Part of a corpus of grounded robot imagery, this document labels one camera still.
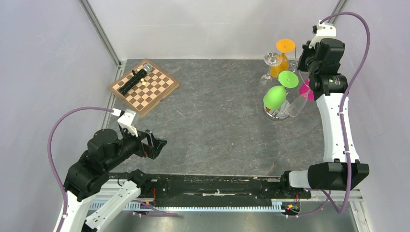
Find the chrome wire wine glass rack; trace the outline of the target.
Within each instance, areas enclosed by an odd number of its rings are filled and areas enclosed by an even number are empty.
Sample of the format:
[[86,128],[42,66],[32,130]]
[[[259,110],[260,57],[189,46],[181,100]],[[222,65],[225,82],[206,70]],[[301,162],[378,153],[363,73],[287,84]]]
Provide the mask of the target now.
[[296,107],[292,106],[296,98],[289,100],[288,94],[303,86],[305,78],[302,72],[297,70],[299,60],[288,57],[288,54],[294,51],[294,48],[280,48],[264,57],[269,69],[260,79],[259,87],[264,94],[263,112],[270,120],[283,121],[298,115]]

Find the clear round wine glass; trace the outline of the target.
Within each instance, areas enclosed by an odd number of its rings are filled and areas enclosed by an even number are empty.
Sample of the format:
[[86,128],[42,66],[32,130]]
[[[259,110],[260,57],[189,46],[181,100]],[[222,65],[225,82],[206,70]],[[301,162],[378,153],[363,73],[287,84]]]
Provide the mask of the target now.
[[280,65],[282,63],[282,58],[276,52],[268,52],[264,57],[264,61],[268,65],[268,70],[260,78],[258,83],[258,91],[261,94],[266,94],[267,91],[275,85],[271,75],[271,68]]

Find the green plastic wine glass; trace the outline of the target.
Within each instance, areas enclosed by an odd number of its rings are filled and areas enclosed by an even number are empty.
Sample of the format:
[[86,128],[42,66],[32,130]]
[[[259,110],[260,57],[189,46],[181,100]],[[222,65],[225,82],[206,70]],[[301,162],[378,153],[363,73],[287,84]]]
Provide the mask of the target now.
[[264,107],[269,110],[279,109],[286,100],[287,89],[299,84],[298,76],[291,71],[282,71],[278,75],[279,85],[270,88],[263,98]]

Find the clear ribbed flute glass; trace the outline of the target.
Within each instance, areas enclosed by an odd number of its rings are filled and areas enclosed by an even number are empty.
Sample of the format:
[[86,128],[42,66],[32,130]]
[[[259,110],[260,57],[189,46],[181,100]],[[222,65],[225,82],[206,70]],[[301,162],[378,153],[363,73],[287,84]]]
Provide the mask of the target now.
[[298,96],[293,102],[287,100],[282,104],[279,115],[281,117],[296,117],[298,116],[307,103],[308,92]]

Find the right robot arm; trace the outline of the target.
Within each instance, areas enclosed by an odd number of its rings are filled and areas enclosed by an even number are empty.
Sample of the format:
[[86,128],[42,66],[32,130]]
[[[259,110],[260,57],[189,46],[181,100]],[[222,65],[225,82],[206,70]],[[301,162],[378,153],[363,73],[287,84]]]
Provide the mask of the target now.
[[323,162],[303,171],[286,171],[279,191],[292,197],[301,189],[352,190],[369,175],[352,141],[348,118],[348,80],[338,72],[345,44],[324,38],[302,46],[297,69],[309,74],[309,88],[320,111],[324,135]]

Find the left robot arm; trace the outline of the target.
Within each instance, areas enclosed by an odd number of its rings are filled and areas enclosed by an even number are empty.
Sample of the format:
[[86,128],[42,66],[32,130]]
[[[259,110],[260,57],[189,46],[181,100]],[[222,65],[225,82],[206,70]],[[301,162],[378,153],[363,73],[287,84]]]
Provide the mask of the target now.
[[112,129],[94,133],[87,149],[68,169],[64,181],[57,173],[52,155],[48,155],[63,197],[60,217],[54,228],[56,232],[97,232],[103,224],[110,223],[132,198],[146,197],[151,193],[148,177],[140,170],[133,171],[119,194],[98,210],[94,219],[86,218],[89,206],[114,168],[132,155],[154,160],[167,144],[165,139],[157,138],[149,130],[132,134],[123,129],[121,133],[121,139]]

